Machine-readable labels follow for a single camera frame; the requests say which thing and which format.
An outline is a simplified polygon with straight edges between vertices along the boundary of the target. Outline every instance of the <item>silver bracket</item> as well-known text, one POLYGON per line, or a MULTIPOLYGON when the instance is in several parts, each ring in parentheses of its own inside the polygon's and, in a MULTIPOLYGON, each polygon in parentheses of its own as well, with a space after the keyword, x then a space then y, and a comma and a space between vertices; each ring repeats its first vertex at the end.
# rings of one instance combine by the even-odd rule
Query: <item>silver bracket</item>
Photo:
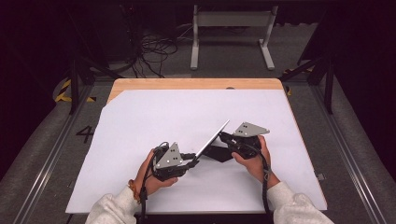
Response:
POLYGON ((260 126, 248 123, 248 122, 243 122, 241 126, 239 126, 238 129, 233 133, 234 136, 239 136, 239 137, 251 137, 251 136, 257 136, 259 134, 264 134, 264 133, 269 133, 270 131, 268 129, 262 128, 260 126))
POLYGON ((178 150, 177 143, 172 144, 171 147, 163 154, 163 157, 154 164, 156 169, 162 169, 170 166, 177 166, 183 162, 180 156, 180 151, 178 150))

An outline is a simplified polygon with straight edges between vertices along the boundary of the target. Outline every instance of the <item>person's left hand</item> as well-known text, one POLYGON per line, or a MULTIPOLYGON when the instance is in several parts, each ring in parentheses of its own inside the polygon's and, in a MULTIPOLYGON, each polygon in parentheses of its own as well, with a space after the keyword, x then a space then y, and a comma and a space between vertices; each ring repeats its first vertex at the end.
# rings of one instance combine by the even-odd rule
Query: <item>person's left hand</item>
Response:
MULTIPOLYGON (((134 180, 134 185, 136 186, 137 194, 140 193, 140 189, 142 188, 143 178, 145 177, 146 169, 148 168, 149 161, 151 157, 154 155, 153 150, 150 151, 146 159, 143 161, 142 165, 137 172, 136 179, 134 180)), ((148 171, 149 178, 146 180, 146 190, 148 195, 154 193, 160 188, 170 187, 177 182, 177 177, 173 177, 167 179, 165 181, 161 181, 152 175, 151 169, 148 171)))

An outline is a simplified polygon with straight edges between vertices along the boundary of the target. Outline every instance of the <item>gray carpet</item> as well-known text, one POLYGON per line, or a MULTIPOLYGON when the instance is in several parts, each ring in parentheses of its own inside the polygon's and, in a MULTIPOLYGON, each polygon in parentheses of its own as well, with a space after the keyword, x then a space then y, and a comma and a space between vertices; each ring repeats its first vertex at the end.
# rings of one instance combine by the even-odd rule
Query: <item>gray carpet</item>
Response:
MULTIPOLYGON (((276 66, 275 71, 268 71, 265 67, 257 43, 260 30, 247 29, 241 34, 234 34, 224 29, 209 29, 200 36, 198 70, 190 70, 191 41, 185 39, 179 42, 177 53, 170 55, 163 63, 162 72, 166 77, 279 77, 285 69, 296 66, 314 29, 315 25, 274 28, 269 50, 276 66)), ((153 69, 159 71, 159 65, 154 64, 153 69)), ((144 73, 148 77, 155 77, 147 67, 144 68, 144 73)), ((123 75, 134 76, 132 71, 124 72, 123 75)), ((304 75, 287 83, 291 88, 291 96, 288 97, 314 168, 318 174, 326 177, 320 181, 329 205, 324 214, 335 223, 372 223, 342 159, 326 116, 320 110, 312 88, 302 83, 302 79, 304 75)), ((94 131, 111 85, 112 82, 107 79, 94 84, 89 95, 96 97, 96 102, 85 103, 81 108, 28 223, 66 223, 69 219, 64 210, 92 140, 90 136, 88 142, 84 143, 85 136, 76 133, 87 126, 91 126, 92 132, 94 131)), ((392 213, 392 208, 396 207, 396 185, 376 156, 337 82, 334 86, 332 108, 333 117, 342 130, 385 220, 396 223, 396 215, 392 213)), ((69 109, 68 102, 57 104, 31 136, 3 178, 0 183, 0 223, 12 223, 18 214, 62 131, 69 109)), ((74 215, 69 223, 84 223, 85 218, 84 215, 74 215)))

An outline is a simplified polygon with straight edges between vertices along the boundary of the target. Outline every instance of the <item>bracelet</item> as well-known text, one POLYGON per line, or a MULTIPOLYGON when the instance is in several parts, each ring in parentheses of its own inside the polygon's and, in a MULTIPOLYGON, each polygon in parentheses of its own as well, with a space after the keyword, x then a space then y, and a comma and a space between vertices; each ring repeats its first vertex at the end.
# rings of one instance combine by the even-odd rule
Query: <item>bracelet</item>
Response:
POLYGON ((134 193, 134 199, 137 200, 137 203, 140 204, 140 197, 139 194, 137 193, 136 186, 134 185, 134 181, 130 179, 128 181, 128 187, 132 190, 134 193))

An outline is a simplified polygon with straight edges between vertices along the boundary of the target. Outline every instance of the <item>person's right hand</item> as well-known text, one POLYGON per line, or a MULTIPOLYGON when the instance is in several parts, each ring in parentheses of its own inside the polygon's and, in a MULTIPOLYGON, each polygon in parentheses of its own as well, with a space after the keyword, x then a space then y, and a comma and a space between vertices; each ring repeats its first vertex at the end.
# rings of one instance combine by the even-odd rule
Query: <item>person's right hand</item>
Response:
MULTIPOLYGON (((260 144, 262 145, 262 155, 264 156, 267 164, 270 166, 271 165, 271 156, 270 152, 268 150, 267 144, 265 142, 265 139, 263 136, 258 135, 260 144)), ((238 153, 233 152, 232 153, 233 158, 241 165, 244 165, 248 172, 253 175, 256 179, 258 179, 261 183, 264 180, 264 171, 262 167, 262 158, 257 155, 254 158, 245 160, 243 159, 238 153)), ((268 183, 267 183, 267 188, 271 188, 272 186, 276 185, 279 183, 279 179, 276 177, 274 173, 269 174, 268 178, 268 183)))

